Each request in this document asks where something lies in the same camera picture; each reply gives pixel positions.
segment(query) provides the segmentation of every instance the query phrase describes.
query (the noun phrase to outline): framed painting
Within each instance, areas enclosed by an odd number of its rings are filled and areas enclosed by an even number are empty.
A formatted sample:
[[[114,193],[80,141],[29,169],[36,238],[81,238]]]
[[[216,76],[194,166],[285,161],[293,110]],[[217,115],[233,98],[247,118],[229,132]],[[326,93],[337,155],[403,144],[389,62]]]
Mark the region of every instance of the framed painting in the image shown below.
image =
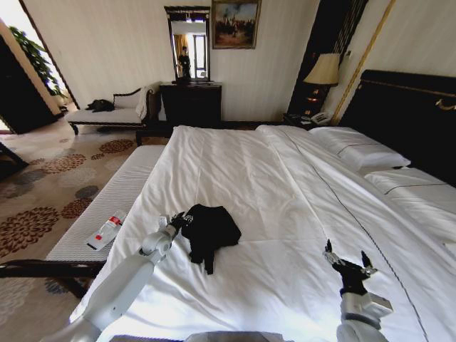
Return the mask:
[[[212,0],[212,47],[255,48],[261,0]]]

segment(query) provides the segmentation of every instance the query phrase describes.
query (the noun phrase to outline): black bag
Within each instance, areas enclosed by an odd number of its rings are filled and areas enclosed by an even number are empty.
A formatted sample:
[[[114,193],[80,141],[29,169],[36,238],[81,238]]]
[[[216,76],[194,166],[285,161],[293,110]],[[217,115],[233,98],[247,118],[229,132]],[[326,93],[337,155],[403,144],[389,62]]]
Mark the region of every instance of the black bag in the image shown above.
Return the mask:
[[[94,100],[91,104],[89,104],[86,110],[92,110],[95,112],[110,112],[114,110],[114,105],[112,102],[108,100]]]

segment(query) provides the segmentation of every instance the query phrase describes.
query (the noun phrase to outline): lamp shade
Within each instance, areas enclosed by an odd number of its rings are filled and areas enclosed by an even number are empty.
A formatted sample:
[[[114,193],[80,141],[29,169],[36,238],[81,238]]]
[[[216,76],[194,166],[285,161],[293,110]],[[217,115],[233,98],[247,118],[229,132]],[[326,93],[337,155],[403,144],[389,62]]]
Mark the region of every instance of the lamp shade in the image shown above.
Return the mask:
[[[304,79],[305,83],[335,86],[339,79],[339,54],[322,53]]]

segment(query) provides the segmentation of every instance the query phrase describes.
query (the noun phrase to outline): black headboard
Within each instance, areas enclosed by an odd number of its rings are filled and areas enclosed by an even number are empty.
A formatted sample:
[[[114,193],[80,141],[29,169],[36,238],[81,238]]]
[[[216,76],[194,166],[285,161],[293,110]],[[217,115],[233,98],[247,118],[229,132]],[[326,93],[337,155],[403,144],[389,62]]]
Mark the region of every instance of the black headboard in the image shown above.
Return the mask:
[[[456,78],[366,70],[340,126],[456,186]]]

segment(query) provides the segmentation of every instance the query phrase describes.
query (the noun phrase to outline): dresser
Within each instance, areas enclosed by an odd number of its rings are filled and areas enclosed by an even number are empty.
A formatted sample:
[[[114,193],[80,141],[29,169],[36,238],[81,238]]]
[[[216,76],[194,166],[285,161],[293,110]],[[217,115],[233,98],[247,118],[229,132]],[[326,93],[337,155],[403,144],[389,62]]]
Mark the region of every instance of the dresser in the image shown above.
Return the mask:
[[[160,90],[169,124],[205,128],[220,126],[221,83],[163,83]]]

